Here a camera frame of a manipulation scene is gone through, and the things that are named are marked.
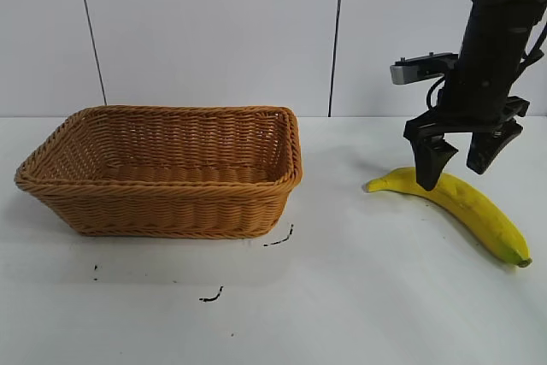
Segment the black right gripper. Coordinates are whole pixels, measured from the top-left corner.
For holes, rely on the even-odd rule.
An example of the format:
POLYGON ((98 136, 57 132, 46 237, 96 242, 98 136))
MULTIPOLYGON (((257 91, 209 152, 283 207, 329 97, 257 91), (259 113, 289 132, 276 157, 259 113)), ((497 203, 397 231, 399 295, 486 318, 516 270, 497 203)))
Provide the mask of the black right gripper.
POLYGON ((446 164, 458 152, 445 133, 473 132, 467 167, 483 174, 523 127, 502 122, 531 30, 538 23, 538 4, 513 1, 475 4, 470 12, 455 66, 447 73, 437 104, 407 122, 403 136, 412 143, 416 182, 431 191, 446 164))

